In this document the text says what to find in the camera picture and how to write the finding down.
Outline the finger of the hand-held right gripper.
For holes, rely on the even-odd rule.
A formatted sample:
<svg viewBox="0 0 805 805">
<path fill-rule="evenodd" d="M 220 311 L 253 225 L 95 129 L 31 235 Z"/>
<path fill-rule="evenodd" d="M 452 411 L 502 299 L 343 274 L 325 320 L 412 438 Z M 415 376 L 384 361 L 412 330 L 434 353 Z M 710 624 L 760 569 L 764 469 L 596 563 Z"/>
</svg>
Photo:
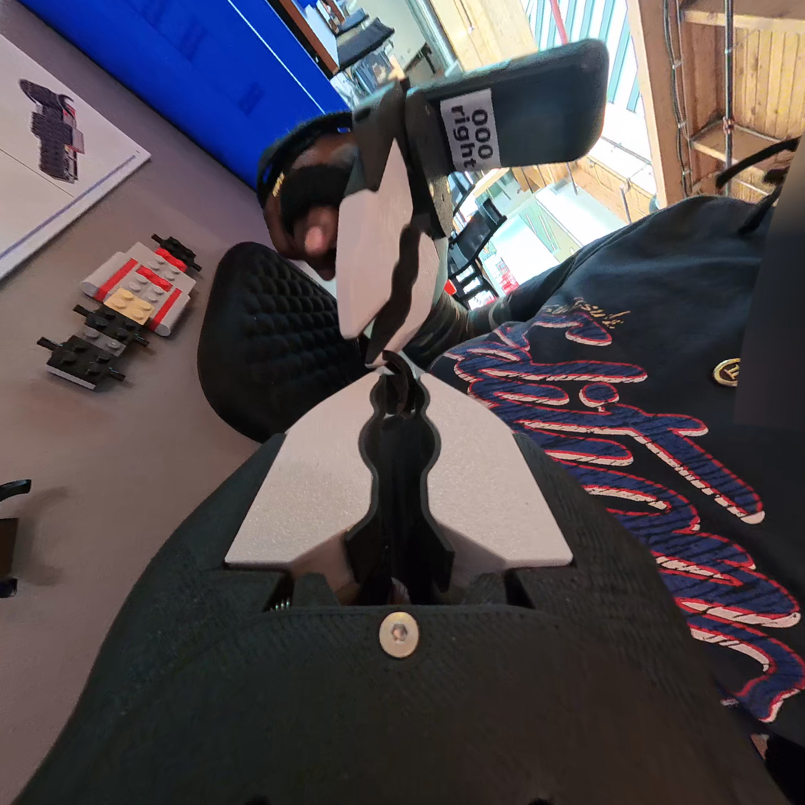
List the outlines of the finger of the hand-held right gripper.
<svg viewBox="0 0 805 805">
<path fill-rule="evenodd" d="M 412 210 L 407 165 L 393 139 L 379 188 L 361 189 L 340 204 L 336 283 L 342 337 L 359 337 L 390 301 L 399 239 Z"/>
<path fill-rule="evenodd" d="M 400 353 L 416 335 L 442 291 L 436 243 L 418 229 L 404 229 L 391 272 L 390 298 L 372 321 L 365 363 L 377 368 L 384 353 Z"/>
</svg>

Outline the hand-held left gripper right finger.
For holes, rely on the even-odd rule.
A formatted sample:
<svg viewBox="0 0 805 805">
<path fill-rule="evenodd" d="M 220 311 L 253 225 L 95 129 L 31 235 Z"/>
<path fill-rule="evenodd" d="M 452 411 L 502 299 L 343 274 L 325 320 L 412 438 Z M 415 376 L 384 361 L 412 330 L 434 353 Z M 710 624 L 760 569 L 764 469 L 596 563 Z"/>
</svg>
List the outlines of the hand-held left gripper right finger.
<svg viewBox="0 0 805 805">
<path fill-rule="evenodd" d="M 430 374 L 415 387 L 418 550 L 435 600 L 459 600 L 484 574 L 569 567 L 568 539 L 509 427 Z"/>
</svg>

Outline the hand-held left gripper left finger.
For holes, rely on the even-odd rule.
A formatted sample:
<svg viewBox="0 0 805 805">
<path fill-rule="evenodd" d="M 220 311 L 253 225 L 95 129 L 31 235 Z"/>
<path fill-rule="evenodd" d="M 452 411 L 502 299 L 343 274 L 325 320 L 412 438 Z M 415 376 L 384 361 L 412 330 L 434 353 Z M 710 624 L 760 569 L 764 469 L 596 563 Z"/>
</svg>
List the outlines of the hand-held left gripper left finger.
<svg viewBox="0 0 805 805">
<path fill-rule="evenodd" d="M 226 553 L 228 569 L 283 571 L 295 581 L 318 573 L 342 605 L 357 603 L 345 536 L 372 505 L 374 477 L 359 440 L 377 412 L 373 389 L 387 376 L 369 373 L 286 431 Z"/>
</svg>

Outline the lego car build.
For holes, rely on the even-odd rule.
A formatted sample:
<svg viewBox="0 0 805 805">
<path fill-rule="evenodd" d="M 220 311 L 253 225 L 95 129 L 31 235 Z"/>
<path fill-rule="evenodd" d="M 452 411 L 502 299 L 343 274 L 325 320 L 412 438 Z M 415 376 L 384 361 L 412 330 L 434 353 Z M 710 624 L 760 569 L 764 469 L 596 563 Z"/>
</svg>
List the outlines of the lego car build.
<svg viewBox="0 0 805 805">
<path fill-rule="evenodd" d="M 202 268 L 174 236 L 151 239 L 152 247 L 136 242 L 115 252 L 80 282 L 85 303 L 73 308 L 73 334 L 38 339 L 52 377 L 91 391 L 123 384 L 131 354 L 148 348 L 151 337 L 170 337 L 182 322 Z"/>
</svg>

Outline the blue plastic bin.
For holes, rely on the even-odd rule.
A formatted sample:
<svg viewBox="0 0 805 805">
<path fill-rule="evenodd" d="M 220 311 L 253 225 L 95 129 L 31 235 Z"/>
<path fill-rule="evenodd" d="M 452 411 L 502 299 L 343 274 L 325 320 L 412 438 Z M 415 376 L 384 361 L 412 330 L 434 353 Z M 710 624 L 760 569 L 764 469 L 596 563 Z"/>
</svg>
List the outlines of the blue plastic bin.
<svg viewBox="0 0 805 805">
<path fill-rule="evenodd" d="M 254 187 L 262 153 L 348 106 L 264 1 L 23 1 Z"/>
</svg>

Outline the lego instruction booklet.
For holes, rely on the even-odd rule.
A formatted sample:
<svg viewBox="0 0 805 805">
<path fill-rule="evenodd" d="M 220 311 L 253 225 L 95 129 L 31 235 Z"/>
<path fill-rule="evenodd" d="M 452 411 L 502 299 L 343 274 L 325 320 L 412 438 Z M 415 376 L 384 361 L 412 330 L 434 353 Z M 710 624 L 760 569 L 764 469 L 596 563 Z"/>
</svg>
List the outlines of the lego instruction booklet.
<svg viewBox="0 0 805 805">
<path fill-rule="evenodd" d="M 150 158 L 1 37 L 1 278 Z"/>
</svg>

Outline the person's right hand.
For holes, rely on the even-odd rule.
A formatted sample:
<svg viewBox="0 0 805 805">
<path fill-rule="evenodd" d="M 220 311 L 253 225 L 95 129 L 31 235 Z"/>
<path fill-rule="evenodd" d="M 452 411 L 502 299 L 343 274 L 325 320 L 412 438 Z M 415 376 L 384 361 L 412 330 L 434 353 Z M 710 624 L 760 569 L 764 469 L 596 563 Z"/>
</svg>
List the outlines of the person's right hand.
<svg viewBox="0 0 805 805">
<path fill-rule="evenodd" d="M 310 184 L 314 166 L 323 164 L 350 168 L 356 157 L 357 145 L 353 134 L 323 135 L 299 154 L 284 170 L 284 174 L 293 176 L 302 172 L 303 178 Z M 275 250 L 288 259 L 305 263 L 322 281 L 332 281 L 336 275 L 338 205 L 312 206 L 288 230 L 283 225 L 279 202 L 280 196 L 269 192 L 263 208 L 263 218 Z"/>
</svg>

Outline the black office chair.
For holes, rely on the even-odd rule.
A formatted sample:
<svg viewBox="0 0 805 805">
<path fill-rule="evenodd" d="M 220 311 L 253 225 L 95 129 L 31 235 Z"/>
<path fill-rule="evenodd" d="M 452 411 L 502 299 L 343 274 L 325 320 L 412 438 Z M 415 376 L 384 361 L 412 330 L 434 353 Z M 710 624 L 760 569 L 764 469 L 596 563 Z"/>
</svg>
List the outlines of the black office chair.
<svg viewBox="0 0 805 805">
<path fill-rule="evenodd" d="M 483 292 L 494 299 L 498 293 L 484 274 L 480 254 L 502 227 L 506 217 L 491 199 L 483 200 L 466 225 L 454 233 L 448 242 L 448 282 L 453 298 L 466 308 Z"/>
</svg>

